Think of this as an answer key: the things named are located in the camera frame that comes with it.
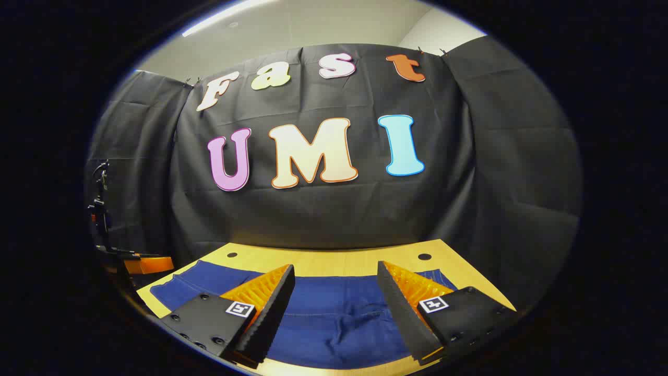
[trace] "letter m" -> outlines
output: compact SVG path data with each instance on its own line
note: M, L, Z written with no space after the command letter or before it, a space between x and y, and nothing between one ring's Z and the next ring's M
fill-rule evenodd
M277 189L291 188L299 182L292 172L292 163L307 182L312 183L320 160L325 159L325 168L320 179L326 183L350 181L357 177L357 169L350 162L346 131L350 120L330 118L318 128L313 142L309 144L299 129L292 125L278 126L269 131L276 141L276 177L271 185Z

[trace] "yellow letter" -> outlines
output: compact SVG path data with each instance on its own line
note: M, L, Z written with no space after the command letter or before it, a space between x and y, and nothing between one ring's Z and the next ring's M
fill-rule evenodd
M268 88L269 86L280 86L290 80L288 76L288 68L290 65L286 62L275 62L267 66L263 66L257 71L257 76L253 82L250 83L253 90L260 90Z
M357 177L357 169L350 162L347 129L350 120L330 118L322 123L313 138L313 143L304 138L292 124L278 126L269 131L276 141L276 177L271 181L274 188L291 188L299 178L292 174L291 161L307 182L312 183L320 160L325 158L325 168L320 179L326 183L350 181Z
M197 111L206 110L216 104L216 102L218 102L216 94L219 96L225 94L225 90L230 86L230 81L234 81L237 78L239 78L239 72L234 72L209 82L208 85L206 85L206 93L204 93L202 103L197 106Z

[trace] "denim fabric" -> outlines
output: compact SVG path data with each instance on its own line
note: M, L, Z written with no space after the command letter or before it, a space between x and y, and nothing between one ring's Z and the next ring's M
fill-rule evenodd
M439 271L421 276L457 288ZM175 310L200 293L222 295L261 275L198 261L151 293ZM268 358L304 367L354 369L410 356L376 276L296 277Z

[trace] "light blue letter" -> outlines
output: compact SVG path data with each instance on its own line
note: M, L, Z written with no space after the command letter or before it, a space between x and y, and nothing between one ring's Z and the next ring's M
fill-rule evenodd
M387 115L378 118L378 124L387 131L392 162L387 173L394 176L415 175L424 171L424 163L418 160L411 134L413 118L408 115Z

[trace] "orange soft pad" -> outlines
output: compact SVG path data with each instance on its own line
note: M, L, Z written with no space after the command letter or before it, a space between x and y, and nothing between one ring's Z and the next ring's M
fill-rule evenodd
M174 269L171 257L149 257L124 262L130 274L152 274Z
M220 295L221 298L255 305L255 316L250 320L246 329L250 328L257 319L257 316L260 315L260 312L265 307L265 304L271 297L276 286L278 286L283 274L289 266L289 264L281 266L278 269L274 269L269 273L253 278L252 280L229 290L223 295Z
M392 279L394 279L394 282L397 284L397 286L399 286L403 297L406 298L408 304L410 304L411 308L413 308L413 311L415 311L417 317L419 317L420 320L422 320L422 322L424 322L424 324L429 327L427 322L424 320L424 318L422 318L422 315L418 311L418 303L421 300L449 294L453 292L453 290L450 290L449 288L438 284L429 278L424 278L419 274L415 274L409 270L390 264L389 262L383 261L383 264L385 264L387 271L390 273L390 275L392 275Z

